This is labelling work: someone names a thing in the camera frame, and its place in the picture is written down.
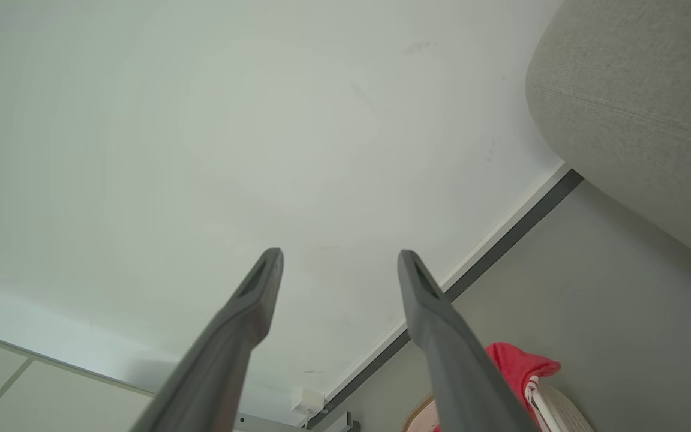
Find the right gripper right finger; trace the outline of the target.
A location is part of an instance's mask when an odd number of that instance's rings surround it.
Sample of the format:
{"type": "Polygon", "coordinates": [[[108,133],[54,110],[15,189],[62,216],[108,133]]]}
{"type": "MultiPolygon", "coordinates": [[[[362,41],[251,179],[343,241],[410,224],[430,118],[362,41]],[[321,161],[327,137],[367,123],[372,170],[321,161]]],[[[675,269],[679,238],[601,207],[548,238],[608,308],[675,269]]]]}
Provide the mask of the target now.
{"type": "Polygon", "coordinates": [[[422,349],[442,431],[537,431],[485,348],[419,255],[398,255],[408,334],[422,349]]]}

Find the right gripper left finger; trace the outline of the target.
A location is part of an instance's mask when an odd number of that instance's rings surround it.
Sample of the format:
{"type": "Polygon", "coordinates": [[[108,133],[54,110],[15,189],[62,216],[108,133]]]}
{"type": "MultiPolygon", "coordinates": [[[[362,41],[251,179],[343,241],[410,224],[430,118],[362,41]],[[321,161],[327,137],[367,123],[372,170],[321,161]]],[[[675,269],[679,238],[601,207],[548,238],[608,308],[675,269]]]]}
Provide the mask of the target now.
{"type": "Polygon", "coordinates": [[[134,431],[231,431],[251,352],[271,330],[283,252],[262,252],[136,421],[134,431]]]}

